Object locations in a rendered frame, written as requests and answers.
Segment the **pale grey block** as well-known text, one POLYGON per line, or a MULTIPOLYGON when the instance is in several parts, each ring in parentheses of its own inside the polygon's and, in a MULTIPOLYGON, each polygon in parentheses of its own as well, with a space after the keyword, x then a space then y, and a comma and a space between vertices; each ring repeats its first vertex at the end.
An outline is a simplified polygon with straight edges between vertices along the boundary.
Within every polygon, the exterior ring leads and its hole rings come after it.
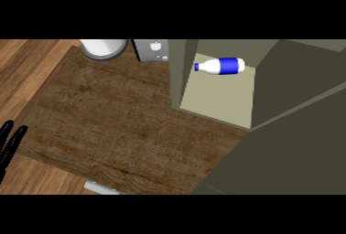
POLYGON ((104 186, 94 181, 86 181, 85 189, 97 192, 98 194, 103 194, 103 195, 119 195, 121 194, 121 192, 115 188, 110 188, 109 186, 104 186))

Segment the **white bottle with blue label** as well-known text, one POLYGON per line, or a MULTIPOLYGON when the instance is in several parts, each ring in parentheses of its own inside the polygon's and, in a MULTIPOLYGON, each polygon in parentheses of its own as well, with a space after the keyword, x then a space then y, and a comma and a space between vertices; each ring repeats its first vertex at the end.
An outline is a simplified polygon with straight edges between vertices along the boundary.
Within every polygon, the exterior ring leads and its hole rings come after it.
POLYGON ((212 58, 197 63, 194 69, 212 75, 234 75, 245 72, 245 67, 242 58, 212 58))

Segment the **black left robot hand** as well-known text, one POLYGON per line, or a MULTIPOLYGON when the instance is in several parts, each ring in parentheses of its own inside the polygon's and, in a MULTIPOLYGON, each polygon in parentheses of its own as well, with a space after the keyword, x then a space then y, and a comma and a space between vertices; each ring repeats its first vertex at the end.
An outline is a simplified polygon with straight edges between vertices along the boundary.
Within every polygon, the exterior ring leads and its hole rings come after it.
POLYGON ((7 176, 8 165, 17 153, 29 129, 29 127, 23 125, 10 139, 8 137, 13 128, 14 128, 14 121, 8 120, 4 126, 0 127, 0 184, 7 176))

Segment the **white round pot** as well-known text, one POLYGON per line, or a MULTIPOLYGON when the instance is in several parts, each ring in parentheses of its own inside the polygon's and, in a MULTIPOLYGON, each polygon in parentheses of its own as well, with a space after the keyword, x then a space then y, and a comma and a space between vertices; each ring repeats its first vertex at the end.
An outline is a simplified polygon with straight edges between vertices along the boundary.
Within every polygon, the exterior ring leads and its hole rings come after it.
POLYGON ((82 50, 97 61, 116 59, 128 47, 126 39, 82 39, 82 50))

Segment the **olive green cabinet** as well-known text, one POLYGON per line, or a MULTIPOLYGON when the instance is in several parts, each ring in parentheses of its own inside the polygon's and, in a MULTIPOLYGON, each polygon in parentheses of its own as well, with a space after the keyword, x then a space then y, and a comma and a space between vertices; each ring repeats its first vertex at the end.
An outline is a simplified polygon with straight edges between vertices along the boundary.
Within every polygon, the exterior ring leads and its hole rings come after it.
POLYGON ((172 107, 255 131, 346 90, 346 39, 172 39, 169 67, 172 107), (194 70, 224 57, 243 73, 194 70))

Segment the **grey appliance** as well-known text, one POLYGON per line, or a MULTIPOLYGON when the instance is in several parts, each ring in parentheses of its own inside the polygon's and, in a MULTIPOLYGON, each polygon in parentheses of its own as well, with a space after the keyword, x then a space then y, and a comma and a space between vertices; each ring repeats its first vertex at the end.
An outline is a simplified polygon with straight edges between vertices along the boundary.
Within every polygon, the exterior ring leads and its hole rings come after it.
POLYGON ((135 39, 134 47, 141 61, 169 61, 166 39, 135 39))

